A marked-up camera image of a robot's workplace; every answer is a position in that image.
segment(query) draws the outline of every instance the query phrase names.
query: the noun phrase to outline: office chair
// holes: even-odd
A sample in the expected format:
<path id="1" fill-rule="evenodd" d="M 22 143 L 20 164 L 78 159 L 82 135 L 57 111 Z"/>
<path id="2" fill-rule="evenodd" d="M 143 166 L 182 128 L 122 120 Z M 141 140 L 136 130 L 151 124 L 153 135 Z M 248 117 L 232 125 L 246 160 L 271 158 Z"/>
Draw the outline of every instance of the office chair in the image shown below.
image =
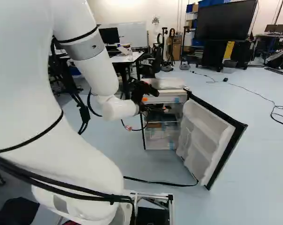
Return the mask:
<path id="1" fill-rule="evenodd" d="M 146 61 L 147 63 L 140 62 L 139 72 L 143 78 L 155 78 L 155 74 L 161 69 L 160 64 L 162 61 L 162 45 L 159 45 L 153 54 L 144 54 L 140 57 L 139 61 Z"/>

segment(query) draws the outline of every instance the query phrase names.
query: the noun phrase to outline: open fridge door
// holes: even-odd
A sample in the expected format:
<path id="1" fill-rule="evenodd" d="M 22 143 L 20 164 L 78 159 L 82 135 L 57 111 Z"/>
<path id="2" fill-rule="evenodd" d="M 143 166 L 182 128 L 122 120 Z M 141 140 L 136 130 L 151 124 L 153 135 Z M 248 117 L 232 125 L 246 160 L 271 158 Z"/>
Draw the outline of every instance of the open fridge door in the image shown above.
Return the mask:
<path id="1" fill-rule="evenodd" d="M 247 125 L 185 90 L 189 100 L 183 107 L 176 153 L 199 184 L 210 190 Z"/>

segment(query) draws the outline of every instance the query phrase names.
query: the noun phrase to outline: whiteboard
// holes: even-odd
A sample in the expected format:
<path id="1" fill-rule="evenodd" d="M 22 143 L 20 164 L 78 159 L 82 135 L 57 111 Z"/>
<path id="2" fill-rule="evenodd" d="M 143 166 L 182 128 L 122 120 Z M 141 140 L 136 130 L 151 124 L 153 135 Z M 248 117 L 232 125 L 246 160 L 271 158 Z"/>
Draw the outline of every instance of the whiteboard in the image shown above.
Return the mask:
<path id="1" fill-rule="evenodd" d="M 131 44 L 133 48 L 147 48 L 147 30 L 145 22 L 123 22 L 101 24 L 99 29 L 117 27 L 121 44 Z"/>

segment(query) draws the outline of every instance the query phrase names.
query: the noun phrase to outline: computer monitor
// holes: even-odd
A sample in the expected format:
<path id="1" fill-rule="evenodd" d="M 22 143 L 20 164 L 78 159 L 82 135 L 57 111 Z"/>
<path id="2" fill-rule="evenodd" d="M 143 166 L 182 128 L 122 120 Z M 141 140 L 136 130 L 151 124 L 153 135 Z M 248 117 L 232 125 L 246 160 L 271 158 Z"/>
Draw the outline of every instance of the computer monitor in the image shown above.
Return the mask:
<path id="1" fill-rule="evenodd" d="M 275 24 L 268 24 L 267 27 L 265 28 L 264 32 L 275 32 L 277 29 L 277 25 Z"/>
<path id="2" fill-rule="evenodd" d="M 99 33 L 105 44 L 120 43 L 118 30 L 116 27 L 99 29 Z"/>
<path id="3" fill-rule="evenodd" d="M 283 24 L 278 24 L 277 25 L 276 32 L 280 33 L 280 34 L 283 33 Z"/>
<path id="4" fill-rule="evenodd" d="M 244 0 L 199 8 L 197 40 L 246 40 L 257 0 Z"/>

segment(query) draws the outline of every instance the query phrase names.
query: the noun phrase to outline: wheel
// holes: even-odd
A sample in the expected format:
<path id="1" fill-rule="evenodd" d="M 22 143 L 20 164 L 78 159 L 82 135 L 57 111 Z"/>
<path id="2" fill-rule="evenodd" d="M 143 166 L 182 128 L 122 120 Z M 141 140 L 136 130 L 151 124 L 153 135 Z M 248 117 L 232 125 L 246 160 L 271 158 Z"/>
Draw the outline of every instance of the wheel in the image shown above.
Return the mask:
<path id="1" fill-rule="evenodd" d="M 2 178 L 0 178 L 0 186 L 4 186 L 6 184 L 6 181 Z"/>

